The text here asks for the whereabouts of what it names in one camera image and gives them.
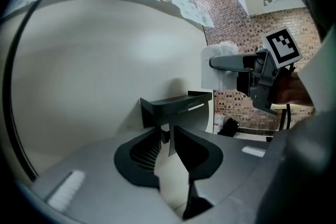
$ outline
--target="brick wall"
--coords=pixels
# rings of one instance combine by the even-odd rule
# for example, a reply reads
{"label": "brick wall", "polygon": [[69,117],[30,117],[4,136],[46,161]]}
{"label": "brick wall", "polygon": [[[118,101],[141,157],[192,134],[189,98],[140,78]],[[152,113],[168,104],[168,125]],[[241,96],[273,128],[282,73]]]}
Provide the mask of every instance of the brick wall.
{"label": "brick wall", "polygon": [[[238,0],[197,0],[209,12],[215,28],[205,27],[209,45],[230,40],[238,45],[239,53],[254,52],[261,45],[261,36],[286,25],[298,43],[303,59],[295,63],[296,72],[314,55],[320,40],[306,8],[287,9],[279,12],[249,17]],[[279,128],[281,110],[272,116],[256,110],[250,98],[236,91],[215,91],[215,110],[221,110],[225,118],[237,120],[241,127],[276,130]],[[313,108],[292,109],[291,126],[313,113]]]}

